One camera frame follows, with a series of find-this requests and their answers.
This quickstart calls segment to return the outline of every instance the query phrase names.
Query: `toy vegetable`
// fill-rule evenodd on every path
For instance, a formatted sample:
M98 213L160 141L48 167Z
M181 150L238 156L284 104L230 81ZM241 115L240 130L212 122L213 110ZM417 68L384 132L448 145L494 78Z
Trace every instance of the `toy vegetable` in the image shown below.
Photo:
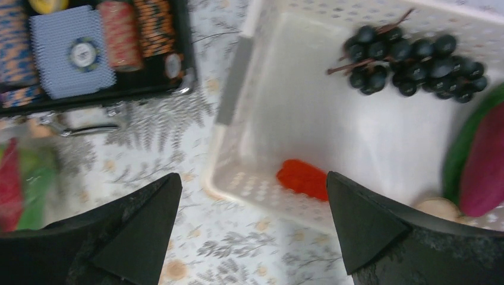
M449 221L458 222L461 216L456 205L452 203L452 201L444 198L427 199L417 204L414 208L426 214Z
M443 167L443 191L445 198L459 204L460 180L469 156L476 130L481 120L495 106L504 102L504 84L496 87L467 119L458 137L448 150Z
M280 184L296 193L327 201L327 173L299 159L285 160L276 174Z
M15 230L23 212L18 157L17 140L12 138L0 160L0 229L3 232Z
M38 230L43 226L46 193L53 184L54 170L39 168L29 174L23 183L24 210L17 223L17 230Z
M478 126L460 186L460 208L468 216L482 216L504 201L504 103Z

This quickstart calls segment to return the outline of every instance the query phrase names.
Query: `black case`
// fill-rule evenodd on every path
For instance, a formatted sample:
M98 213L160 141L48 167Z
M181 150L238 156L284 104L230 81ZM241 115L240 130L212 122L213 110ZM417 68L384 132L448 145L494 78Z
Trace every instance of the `black case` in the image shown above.
M0 284L157 285L181 192L172 173L43 229L0 233Z
M327 191L355 285L503 285L504 233L458 224L329 172Z
M20 107L0 108L1 117L26 116L40 112L64 112L66 110L84 107L107 107L119 102L130 102L154 97L182 95L192 92L197 81L196 62L191 39L191 24L189 19L188 0L167 0L173 12L173 22L177 33L175 48L183 55L182 70L185 72L183 80L170 82L164 75L165 55L144 59L146 68L137 72L117 73L117 83L111 88L97 93L76 97L51 100L46 98ZM70 0L68 8L82 5L96 7L100 0ZM25 10L29 16L38 15L24 0Z

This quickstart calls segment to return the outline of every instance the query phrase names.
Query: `white plastic basket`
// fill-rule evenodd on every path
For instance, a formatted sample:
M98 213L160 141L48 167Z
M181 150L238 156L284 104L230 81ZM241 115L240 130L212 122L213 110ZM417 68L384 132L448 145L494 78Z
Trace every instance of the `white plastic basket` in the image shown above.
M207 191L335 235L329 204L294 194L275 174L299 158L411 205L439 196L453 136L485 92L467 104L387 86L372 96L350 89L341 46L366 23L396 21L410 37L450 32L456 53L488 65L491 90L504 78L504 17L431 0L256 0L240 35L203 173ZM504 230L504 207L470 224Z

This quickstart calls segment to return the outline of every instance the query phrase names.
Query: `green vegetable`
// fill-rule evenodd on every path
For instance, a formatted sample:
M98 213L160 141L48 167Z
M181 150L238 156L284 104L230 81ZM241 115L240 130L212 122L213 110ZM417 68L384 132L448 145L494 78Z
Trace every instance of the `green vegetable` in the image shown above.
M448 150L443 167L443 191L445 198L456 205L459 204L462 171L469 156L476 130L487 113L501 102L504 102L504 84L492 90L488 97L480 103L467 119L457 139Z
M38 230L43 226L46 193L55 180L55 171L50 168L35 169L29 179L23 181L24 209L17 230Z
M0 158L4 156L4 151L7 145L0 145ZM18 150L20 157L20 174L22 178L26 178L28 173L36 167L46 166L54 168L55 156L49 148L40 148L37 150L28 150L20 148Z

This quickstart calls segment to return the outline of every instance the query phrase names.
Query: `table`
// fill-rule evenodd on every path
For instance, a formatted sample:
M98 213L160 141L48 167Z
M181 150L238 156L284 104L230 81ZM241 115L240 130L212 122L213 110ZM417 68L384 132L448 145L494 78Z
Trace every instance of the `table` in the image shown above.
M504 12L497 0L444 1ZM49 219L82 213L178 172L184 190L160 285L352 284L336 239L201 188L199 173L248 0L189 3L201 86L190 96L131 106L127 131L53 139L63 187L48 197L58 208ZM93 109L75 111L68 120L103 122Z

